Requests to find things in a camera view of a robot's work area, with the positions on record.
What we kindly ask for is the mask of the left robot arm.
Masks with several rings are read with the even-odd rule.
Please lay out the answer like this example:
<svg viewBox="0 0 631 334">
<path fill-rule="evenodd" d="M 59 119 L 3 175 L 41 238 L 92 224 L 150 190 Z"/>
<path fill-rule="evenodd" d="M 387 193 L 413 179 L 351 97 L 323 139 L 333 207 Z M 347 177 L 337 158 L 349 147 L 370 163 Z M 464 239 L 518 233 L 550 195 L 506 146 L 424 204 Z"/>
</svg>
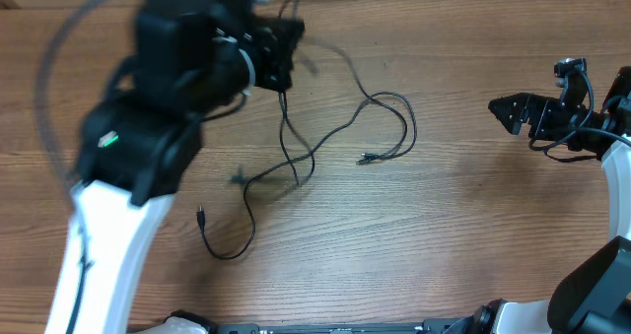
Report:
<svg viewBox="0 0 631 334">
<path fill-rule="evenodd" d="M 206 121 L 252 88 L 283 93 L 305 25 L 253 0 L 144 0 L 135 50 L 81 129 L 73 213 L 46 329 L 122 333 L 151 243 Z"/>
</svg>

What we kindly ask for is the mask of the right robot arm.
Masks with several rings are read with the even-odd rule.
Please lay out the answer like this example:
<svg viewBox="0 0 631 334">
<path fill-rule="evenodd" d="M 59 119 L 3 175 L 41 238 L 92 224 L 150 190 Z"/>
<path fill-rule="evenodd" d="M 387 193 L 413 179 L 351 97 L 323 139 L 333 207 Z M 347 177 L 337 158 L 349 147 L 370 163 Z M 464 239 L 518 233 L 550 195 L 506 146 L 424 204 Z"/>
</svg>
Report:
<svg viewBox="0 0 631 334">
<path fill-rule="evenodd" d="M 489 110 L 513 135 L 529 124 L 529 147 L 558 146 L 572 162 L 595 160 L 607 182 L 606 244 L 565 277 L 547 301 L 490 301 L 447 327 L 449 333 L 630 334 L 630 69 L 622 67 L 600 110 L 585 59 L 554 66 L 557 99 L 518 93 L 491 100 Z M 535 142 L 543 141 L 537 148 Z"/>
</svg>

